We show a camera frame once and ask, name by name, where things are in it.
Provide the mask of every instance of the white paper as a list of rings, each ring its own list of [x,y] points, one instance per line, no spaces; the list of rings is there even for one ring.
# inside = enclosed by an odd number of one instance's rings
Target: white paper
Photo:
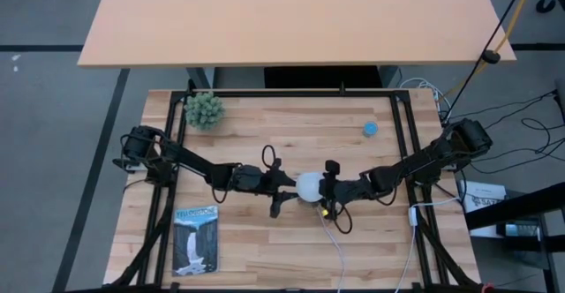
[[[459,181],[459,185],[464,186],[463,181]],[[467,195],[465,196],[463,205],[465,206],[465,212],[470,213],[474,210],[499,203],[503,201],[505,197],[506,188],[502,185],[467,181]],[[496,226],[488,226],[471,230],[471,236],[502,237],[501,235],[496,234]]]

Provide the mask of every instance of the blue ball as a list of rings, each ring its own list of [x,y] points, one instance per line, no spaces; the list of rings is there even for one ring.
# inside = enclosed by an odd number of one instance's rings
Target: blue ball
[[[370,138],[373,135],[377,134],[378,130],[379,126],[377,126],[375,122],[367,122],[363,127],[363,135],[365,135],[367,138]]]

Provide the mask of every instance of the light wood desk surface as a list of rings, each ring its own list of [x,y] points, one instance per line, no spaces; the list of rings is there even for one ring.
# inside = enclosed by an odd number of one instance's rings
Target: light wood desk surface
[[[469,63],[497,23],[490,0],[101,0],[79,65]]]
[[[440,123],[429,90],[410,90],[418,135],[422,146],[441,134]],[[151,91],[142,124],[164,128],[170,91]],[[357,179],[358,173],[374,166],[399,161],[399,150],[389,98],[223,98],[226,116],[210,132],[187,127],[185,147],[211,162],[242,162],[260,166],[261,149],[275,147],[282,169],[290,177],[306,171],[323,171],[324,161],[341,163],[340,179]],[[365,138],[367,121],[379,125],[378,133]],[[406,142],[411,153],[408,127]],[[130,175],[128,182],[145,177]],[[456,192],[451,175],[443,177],[442,187]],[[143,243],[152,186],[140,183],[130,187],[117,223],[105,282],[115,280],[132,261]],[[437,189],[433,200],[446,197]],[[162,206],[166,196],[162,196]],[[201,177],[181,170],[175,208],[213,205],[210,187]],[[282,204],[277,219],[269,218],[270,199],[232,192],[219,205],[220,272],[172,277],[172,239],[163,285],[180,282],[192,288],[246,289],[334,289],[341,265],[335,247],[323,231],[320,219],[310,207],[289,200]],[[343,248],[347,271],[345,289],[393,289],[398,284],[411,243],[406,187],[398,187],[391,207],[376,201],[355,201],[348,205],[353,231],[340,234],[330,226]],[[479,281],[477,264],[459,204],[435,208],[441,240],[463,270]],[[153,250],[147,279],[153,279],[158,246]],[[435,282],[439,282],[433,250],[428,258]],[[421,282],[416,247],[403,282]]]

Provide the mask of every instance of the white ball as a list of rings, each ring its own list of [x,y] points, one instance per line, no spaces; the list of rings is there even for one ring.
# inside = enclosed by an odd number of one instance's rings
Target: white ball
[[[320,200],[319,189],[321,179],[324,179],[324,176],[318,172],[300,174],[297,178],[298,196],[308,202]]]

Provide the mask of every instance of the wooden tabletop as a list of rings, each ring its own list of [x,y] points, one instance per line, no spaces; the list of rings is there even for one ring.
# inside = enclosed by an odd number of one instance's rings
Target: wooden tabletop
[[[79,65],[468,63],[497,23],[490,0],[101,0]]]
[[[425,146],[441,134],[437,111],[429,90],[410,91],[418,135]],[[171,91],[149,93],[142,124],[164,127],[170,94]],[[290,177],[306,171],[323,171],[324,161],[333,159],[342,165],[340,179],[357,179],[360,171],[399,161],[389,98],[223,98],[222,101],[226,115],[218,128],[201,132],[188,127],[185,135],[185,147],[211,162],[242,162],[265,170],[260,153],[264,145],[271,144],[282,158],[282,169]],[[379,126],[378,133],[370,139],[361,134],[367,121]],[[404,129],[410,145],[406,124]],[[130,175],[128,182],[144,176],[145,173]],[[455,181],[449,174],[441,180],[441,186],[456,192]],[[141,247],[152,190],[152,185],[140,183],[125,192],[105,282],[115,280]],[[441,192],[433,191],[434,201],[443,199],[446,197]],[[204,180],[182,170],[175,209],[213,204],[210,187]],[[316,212],[289,200],[282,204],[280,216],[272,219],[269,206],[268,198],[235,192],[219,205],[221,257],[220,271],[215,274],[172,277],[173,236],[169,237],[163,286],[180,282],[183,287],[191,288],[334,289],[341,274],[340,260]],[[348,209],[354,223],[349,235],[342,235],[334,225],[330,226],[346,260],[343,287],[395,288],[411,243],[406,187],[404,184],[398,187],[396,201],[390,207],[367,200],[352,202]],[[479,281],[461,207],[453,202],[435,210],[442,242],[467,275]],[[147,279],[153,279],[157,247],[150,259]],[[433,278],[438,282],[432,252],[428,246]],[[403,287],[409,288],[411,282],[421,282],[416,250]]]

